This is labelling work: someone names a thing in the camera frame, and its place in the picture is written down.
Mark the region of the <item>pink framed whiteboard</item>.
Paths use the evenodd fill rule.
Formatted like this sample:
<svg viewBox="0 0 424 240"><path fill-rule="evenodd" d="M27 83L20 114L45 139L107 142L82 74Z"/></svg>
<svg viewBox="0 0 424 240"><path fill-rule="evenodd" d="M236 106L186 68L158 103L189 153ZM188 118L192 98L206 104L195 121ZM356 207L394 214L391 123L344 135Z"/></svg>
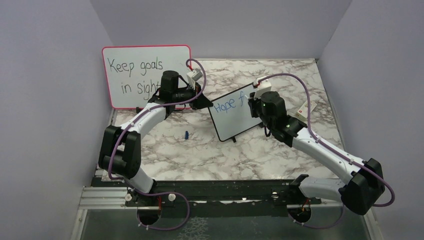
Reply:
<svg viewBox="0 0 424 240"><path fill-rule="evenodd" d="M164 71L189 72L188 45L106 46L102 58L114 109L143 108L161 86Z"/></svg>

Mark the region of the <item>white green eraser box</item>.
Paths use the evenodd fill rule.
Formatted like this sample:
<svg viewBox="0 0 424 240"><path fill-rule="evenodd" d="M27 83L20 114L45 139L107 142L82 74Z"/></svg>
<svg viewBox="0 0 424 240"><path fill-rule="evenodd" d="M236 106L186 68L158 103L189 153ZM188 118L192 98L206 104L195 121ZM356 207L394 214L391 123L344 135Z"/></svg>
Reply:
<svg viewBox="0 0 424 240"><path fill-rule="evenodd" d="M314 101L311 101L310 102L310 112L312 113L313 112L313 110L316 108L316 106L317 106L317 103L316 102L314 102ZM302 106L297 110L297 112L295 113L295 116L299 119L299 120L301 120L301 121L304 121L304 122L306 122L307 121L307 118L308 118L308 116L309 116L309 114L308 114L308 101L305 101L303 104L302 104Z"/></svg>

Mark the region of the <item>black framed whiteboard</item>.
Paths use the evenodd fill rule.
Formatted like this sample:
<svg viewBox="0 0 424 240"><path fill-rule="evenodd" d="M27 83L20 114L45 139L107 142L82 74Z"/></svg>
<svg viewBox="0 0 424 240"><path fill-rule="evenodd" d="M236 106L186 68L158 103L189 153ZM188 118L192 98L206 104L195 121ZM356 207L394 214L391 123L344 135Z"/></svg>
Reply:
<svg viewBox="0 0 424 240"><path fill-rule="evenodd" d="M225 142L261 124L251 116L248 99L256 90L252 83L226 93L211 102L208 108L219 141Z"/></svg>

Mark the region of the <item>black metal base rail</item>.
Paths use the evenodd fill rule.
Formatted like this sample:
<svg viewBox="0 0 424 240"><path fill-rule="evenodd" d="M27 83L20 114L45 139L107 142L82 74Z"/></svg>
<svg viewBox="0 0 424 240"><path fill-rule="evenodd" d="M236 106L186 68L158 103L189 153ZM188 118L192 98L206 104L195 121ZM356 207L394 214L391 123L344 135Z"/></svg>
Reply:
<svg viewBox="0 0 424 240"><path fill-rule="evenodd" d="M322 199L340 201L349 210L364 215L374 205L379 191L368 186L365 178L356 175L348 184L328 179L330 190L324 189L323 178L306 174L296 179L268 180L160 180L153 183L150 193L181 193L189 201L271 201L274 205L313 204Z"/></svg>

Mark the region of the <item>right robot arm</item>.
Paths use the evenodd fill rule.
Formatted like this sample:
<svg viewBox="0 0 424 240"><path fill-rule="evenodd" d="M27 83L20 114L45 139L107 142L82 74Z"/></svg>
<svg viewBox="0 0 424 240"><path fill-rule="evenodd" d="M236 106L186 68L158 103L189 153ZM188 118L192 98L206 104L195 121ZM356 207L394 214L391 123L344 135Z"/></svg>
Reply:
<svg viewBox="0 0 424 240"><path fill-rule="evenodd" d="M260 98L250 93L248 105L251 116L262 121L267 137L273 136L309 155L338 176L337 180L299 176L288 190L292 202L300 204L307 198L333 200L358 215L365 215L376 205L385 191L382 165L377 160L350 155L309 131L303 121L287 114L285 101L276 91L267 91Z"/></svg>

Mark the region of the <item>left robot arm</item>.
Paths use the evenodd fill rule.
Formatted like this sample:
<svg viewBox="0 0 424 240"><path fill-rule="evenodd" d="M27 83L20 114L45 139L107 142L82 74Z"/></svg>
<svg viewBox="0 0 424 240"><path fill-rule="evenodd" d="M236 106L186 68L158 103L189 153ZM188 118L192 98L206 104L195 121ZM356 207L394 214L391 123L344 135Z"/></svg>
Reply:
<svg viewBox="0 0 424 240"><path fill-rule="evenodd" d="M185 87L179 87L183 77L176 71L163 72L159 89L146 106L131 120L119 126L109 125L103 134L98 166L107 171L111 180L123 180L138 190L144 205L157 200L155 180L142 169L142 139L156 125L166 120L177 105L189 105L193 110L209 108L213 104L204 96L205 85L198 80L206 75L201 69L187 73Z"/></svg>

